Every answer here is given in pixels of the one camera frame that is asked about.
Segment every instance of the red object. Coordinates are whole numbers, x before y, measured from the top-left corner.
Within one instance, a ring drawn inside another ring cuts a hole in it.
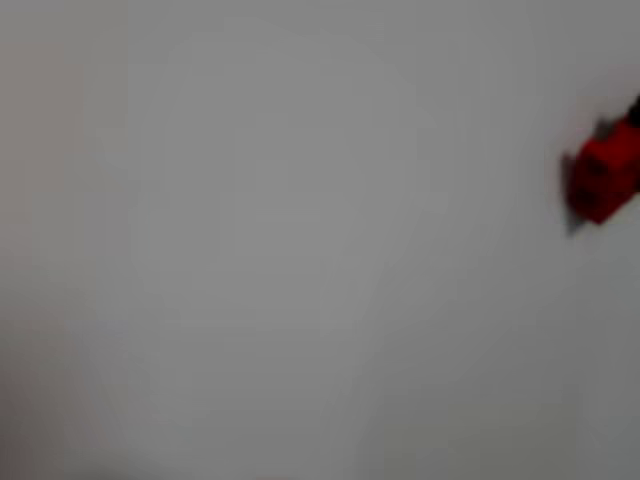
[[[640,187],[638,105],[603,137],[590,139],[569,175],[567,200],[580,217],[602,224]]]

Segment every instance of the gray surface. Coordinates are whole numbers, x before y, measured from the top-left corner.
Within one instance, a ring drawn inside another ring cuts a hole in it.
[[[558,191],[637,2],[0,12],[12,478],[638,477],[638,208]]]

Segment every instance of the red toy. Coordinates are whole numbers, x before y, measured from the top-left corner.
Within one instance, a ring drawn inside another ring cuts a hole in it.
[[[567,201],[580,217],[602,224],[640,189],[640,99],[591,138],[569,173]]]

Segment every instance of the black part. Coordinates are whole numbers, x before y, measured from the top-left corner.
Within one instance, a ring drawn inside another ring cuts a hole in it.
[[[632,127],[640,128],[640,97],[638,97],[636,103],[634,103],[629,110],[627,121]]]

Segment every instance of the white wall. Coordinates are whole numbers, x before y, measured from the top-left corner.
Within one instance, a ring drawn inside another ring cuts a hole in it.
[[[14,478],[640,474],[638,208],[558,185],[640,4],[0,10]]]

